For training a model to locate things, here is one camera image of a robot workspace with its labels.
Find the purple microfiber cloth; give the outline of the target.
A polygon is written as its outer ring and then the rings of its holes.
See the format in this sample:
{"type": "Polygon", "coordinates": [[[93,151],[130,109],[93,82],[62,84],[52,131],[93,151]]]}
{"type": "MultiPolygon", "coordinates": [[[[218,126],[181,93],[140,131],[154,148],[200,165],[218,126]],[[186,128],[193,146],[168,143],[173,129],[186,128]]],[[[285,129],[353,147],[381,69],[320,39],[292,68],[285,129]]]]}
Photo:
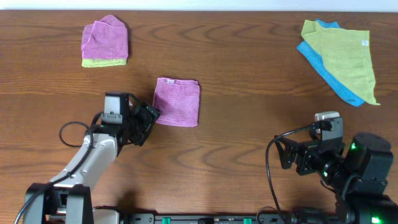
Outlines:
{"type": "Polygon", "coordinates": [[[184,128],[197,126],[200,90],[196,80],[158,78],[152,103],[160,111],[156,123],[184,128]]]}

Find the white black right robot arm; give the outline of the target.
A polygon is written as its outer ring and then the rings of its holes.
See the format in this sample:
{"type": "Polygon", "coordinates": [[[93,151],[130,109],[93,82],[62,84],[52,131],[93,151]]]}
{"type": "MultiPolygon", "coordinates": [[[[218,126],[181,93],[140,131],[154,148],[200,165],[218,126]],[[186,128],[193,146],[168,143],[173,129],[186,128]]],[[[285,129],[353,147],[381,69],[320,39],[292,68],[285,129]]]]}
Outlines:
{"type": "Polygon", "coordinates": [[[317,173],[336,198],[335,216],[316,208],[298,208],[287,223],[397,223],[397,204],[384,194],[394,156],[380,136],[358,133],[345,154],[341,138],[275,142],[283,169],[296,163],[299,175],[317,173]]]}

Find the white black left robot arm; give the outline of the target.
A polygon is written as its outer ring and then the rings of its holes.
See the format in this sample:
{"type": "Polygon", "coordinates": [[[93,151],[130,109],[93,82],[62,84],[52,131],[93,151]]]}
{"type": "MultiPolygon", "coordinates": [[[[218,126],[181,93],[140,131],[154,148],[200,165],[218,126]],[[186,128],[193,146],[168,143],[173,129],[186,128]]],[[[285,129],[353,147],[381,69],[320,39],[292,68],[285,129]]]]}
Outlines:
{"type": "Polygon", "coordinates": [[[23,223],[130,223],[131,215],[114,207],[95,208],[91,192],[123,146],[142,146],[152,131],[159,110],[129,100],[106,103],[86,129],[78,152],[46,184],[33,183],[15,222],[23,223]]]}

